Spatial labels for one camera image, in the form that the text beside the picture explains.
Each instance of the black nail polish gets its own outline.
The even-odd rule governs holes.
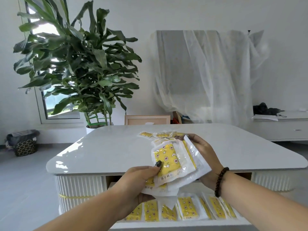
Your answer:
[[[156,162],[155,166],[160,167],[160,166],[161,166],[161,160],[159,160],[158,162]]]

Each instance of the wooden frame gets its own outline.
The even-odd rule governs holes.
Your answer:
[[[170,124],[170,115],[125,115],[125,125],[144,125],[154,122],[156,125]]]

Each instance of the beaded bracelet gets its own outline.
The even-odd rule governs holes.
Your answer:
[[[229,168],[225,167],[218,176],[218,180],[217,180],[216,188],[215,188],[215,197],[217,198],[220,197],[220,183],[221,183],[222,177],[227,171],[229,171]]]

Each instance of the left hand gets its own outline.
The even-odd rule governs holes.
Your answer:
[[[141,193],[146,180],[160,171],[157,166],[132,167],[120,178],[110,190],[118,194],[121,201],[121,210],[117,220],[127,217],[140,203],[154,199],[152,195]]]

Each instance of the right hand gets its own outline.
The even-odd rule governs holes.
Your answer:
[[[196,134],[186,134],[188,138],[193,142],[200,154],[206,160],[211,167],[211,171],[200,178],[200,181],[208,188],[215,190],[218,175],[223,170],[223,166],[220,163],[216,153],[212,146]],[[175,136],[176,139],[184,140],[184,136]]]

